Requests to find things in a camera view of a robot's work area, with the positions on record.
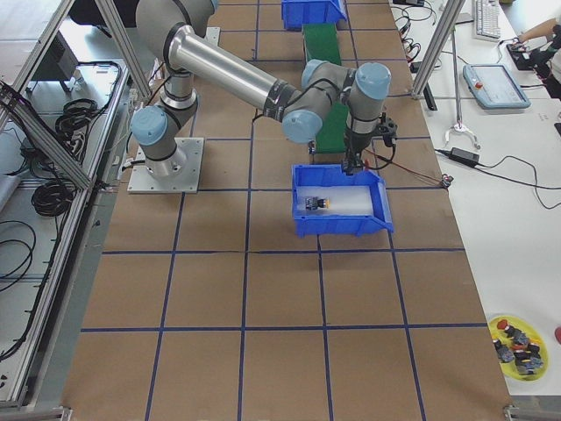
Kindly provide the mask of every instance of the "blue plastic container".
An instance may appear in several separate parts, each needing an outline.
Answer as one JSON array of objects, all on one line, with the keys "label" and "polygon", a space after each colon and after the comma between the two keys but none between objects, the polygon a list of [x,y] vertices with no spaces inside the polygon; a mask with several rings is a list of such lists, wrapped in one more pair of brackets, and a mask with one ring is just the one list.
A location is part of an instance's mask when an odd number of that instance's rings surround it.
[{"label": "blue plastic container", "polygon": [[[368,186],[373,215],[314,215],[298,209],[298,188],[333,186]],[[345,175],[339,165],[294,165],[292,167],[292,215],[296,233],[307,234],[362,234],[379,230],[394,232],[394,224],[387,202],[386,183],[370,171]]]},{"label": "blue plastic container", "polygon": [[304,24],[335,24],[347,20],[342,0],[282,0],[284,29],[301,30]]}]

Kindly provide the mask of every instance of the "metal base plate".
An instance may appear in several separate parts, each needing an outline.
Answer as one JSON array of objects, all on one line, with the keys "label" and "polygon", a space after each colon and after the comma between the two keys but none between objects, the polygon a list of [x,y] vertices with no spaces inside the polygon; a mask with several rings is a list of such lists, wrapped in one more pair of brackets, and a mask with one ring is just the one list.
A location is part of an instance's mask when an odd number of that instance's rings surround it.
[{"label": "metal base plate", "polygon": [[[187,155],[185,168],[175,176],[155,178],[146,166],[137,165],[132,169],[129,193],[196,193],[201,175],[202,149],[204,138],[175,138],[177,147]],[[138,148],[136,161],[145,159],[144,152]]]}]

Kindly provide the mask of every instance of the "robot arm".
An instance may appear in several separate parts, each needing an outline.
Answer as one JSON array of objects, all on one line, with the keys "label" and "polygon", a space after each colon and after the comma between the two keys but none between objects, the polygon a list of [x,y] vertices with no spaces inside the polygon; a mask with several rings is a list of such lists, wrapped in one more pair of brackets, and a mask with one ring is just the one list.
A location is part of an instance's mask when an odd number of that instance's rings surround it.
[{"label": "robot arm", "polygon": [[171,175],[186,159],[174,135],[196,110],[193,74],[280,121],[286,136],[296,143],[315,139],[336,101],[347,104],[343,163],[347,174],[362,169],[360,154],[372,136],[384,135],[391,145],[396,126],[380,118],[391,80],[385,66],[366,63],[354,70],[312,60],[302,74],[304,91],[300,91],[205,40],[208,19],[216,8],[217,0],[141,0],[138,4],[139,34],[171,75],[159,103],[137,112],[131,123],[154,175]]}]

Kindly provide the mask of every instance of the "white keyboard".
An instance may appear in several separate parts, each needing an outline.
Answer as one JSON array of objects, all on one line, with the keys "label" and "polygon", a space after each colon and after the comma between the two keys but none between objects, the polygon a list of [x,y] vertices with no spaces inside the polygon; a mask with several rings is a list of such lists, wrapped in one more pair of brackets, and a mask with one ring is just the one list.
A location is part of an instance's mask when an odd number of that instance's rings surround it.
[{"label": "white keyboard", "polygon": [[496,42],[501,38],[499,1],[473,0],[473,37]]}]

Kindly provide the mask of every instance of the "red cap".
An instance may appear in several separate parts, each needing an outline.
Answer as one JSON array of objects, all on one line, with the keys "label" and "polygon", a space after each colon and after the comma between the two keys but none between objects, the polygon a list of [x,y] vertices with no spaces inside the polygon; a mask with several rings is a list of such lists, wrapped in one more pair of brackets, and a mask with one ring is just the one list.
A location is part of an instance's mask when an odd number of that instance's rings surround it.
[{"label": "red cap", "polygon": [[506,320],[505,318],[503,318],[499,323],[497,323],[497,328],[501,329],[501,330],[505,330],[508,326],[508,320]]}]

